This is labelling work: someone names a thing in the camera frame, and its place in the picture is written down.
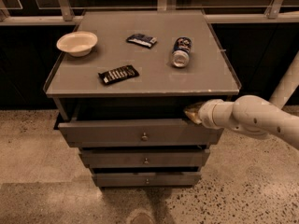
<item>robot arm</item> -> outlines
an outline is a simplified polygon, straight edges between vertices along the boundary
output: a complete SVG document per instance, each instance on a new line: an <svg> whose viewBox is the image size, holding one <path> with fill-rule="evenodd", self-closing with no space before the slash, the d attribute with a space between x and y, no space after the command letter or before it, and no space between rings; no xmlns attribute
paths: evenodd
<svg viewBox="0 0 299 224"><path fill-rule="evenodd" d="M299 117L257 96L242 96L235 102L210 100L198 107L196 116L190 116L188 107L185 113L207 128L226 128L257 139L271 133L299 149Z"/></svg>

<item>bowl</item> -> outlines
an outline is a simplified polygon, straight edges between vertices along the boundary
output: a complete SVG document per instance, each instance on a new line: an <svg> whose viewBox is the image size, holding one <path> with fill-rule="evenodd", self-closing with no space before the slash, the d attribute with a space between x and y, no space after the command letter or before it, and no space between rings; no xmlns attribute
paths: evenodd
<svg viewBox="0 0 299 224"><path fill-rule="evenodd" d="M74 32L62 36L57 41L57 48L72 56L86 56L97 43L97 36L90 32Z"/></svg>

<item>floor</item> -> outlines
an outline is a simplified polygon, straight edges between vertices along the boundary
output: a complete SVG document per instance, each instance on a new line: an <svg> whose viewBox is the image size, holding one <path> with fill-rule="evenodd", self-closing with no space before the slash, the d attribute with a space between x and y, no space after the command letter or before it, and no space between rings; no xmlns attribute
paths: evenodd
<svg viewBox="0 0 299 224"><path fill-rule="evenodd" d="M100 190L57 114L0 111L0 223L299 223L299 151L274 136L224 131L193 188Z"/></svg>

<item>open drawer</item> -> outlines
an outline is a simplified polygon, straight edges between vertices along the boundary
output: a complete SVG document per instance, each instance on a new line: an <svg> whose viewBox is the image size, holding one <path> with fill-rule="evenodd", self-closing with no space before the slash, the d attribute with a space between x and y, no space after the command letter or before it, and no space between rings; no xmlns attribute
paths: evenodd
<svg viewBox="0 0 299 224"><path fill-rule="evenodd" d="M71 147L216 144L222 133L183 119L71 121L59 129Z"/></svg>
<svg viewBox="0 0 299 224"><path fill-rule="evenodd" d="M193 186L200 179L200 172L193 169L189 172L176 172L164 169L163 172L124 172L124 173L101 173L101 170L93 169L93 181L98 187L142 187L142 186Z"/></svg>
<svg viewBox="0 0 299 224"><path fill-rule="evenodd" d="M81 150L80 157L89 168L118 167L201 167L205 165L209 149L187 148L138 148L112 150Z"/></svg>

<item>cabinet top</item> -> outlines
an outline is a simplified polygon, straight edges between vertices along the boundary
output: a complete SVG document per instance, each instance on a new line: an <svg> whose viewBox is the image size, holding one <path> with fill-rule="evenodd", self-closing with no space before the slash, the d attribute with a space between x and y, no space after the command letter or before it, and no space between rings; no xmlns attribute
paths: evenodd
<svg viewBox="0 0 299 224"><path fill-rule="evenodd" d="M90 11L79 31L97 35L85 57L65 54L50 85L48 97L123 97L238 94L240 84L224 58L200 11ZM157 37L147 49L126 42L132 34ZM177 38L192 41L184 68L171 64ZM139 77L104 85L98 73L131 64Z"/></svg>

